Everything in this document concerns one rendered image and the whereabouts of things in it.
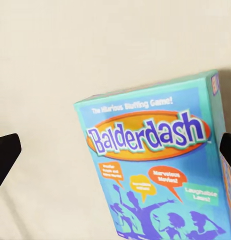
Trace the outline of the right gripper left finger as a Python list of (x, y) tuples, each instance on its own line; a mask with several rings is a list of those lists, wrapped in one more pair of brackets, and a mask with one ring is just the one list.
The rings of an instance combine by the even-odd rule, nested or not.
[(17, 133), (0, 137), (0, 186), (22, 152)]

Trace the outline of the board game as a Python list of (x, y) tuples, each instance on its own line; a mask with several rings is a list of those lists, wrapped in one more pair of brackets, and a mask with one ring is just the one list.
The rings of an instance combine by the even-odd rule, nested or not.
[(231, 240), (217, 69), (74, 103), (118, 236)]

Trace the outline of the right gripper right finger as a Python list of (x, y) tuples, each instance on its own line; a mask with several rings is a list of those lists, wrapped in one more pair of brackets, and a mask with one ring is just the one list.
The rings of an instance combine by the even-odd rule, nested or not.
[(220, 142), (219, 150), (231, 167), (231, 133), (224, 133)]

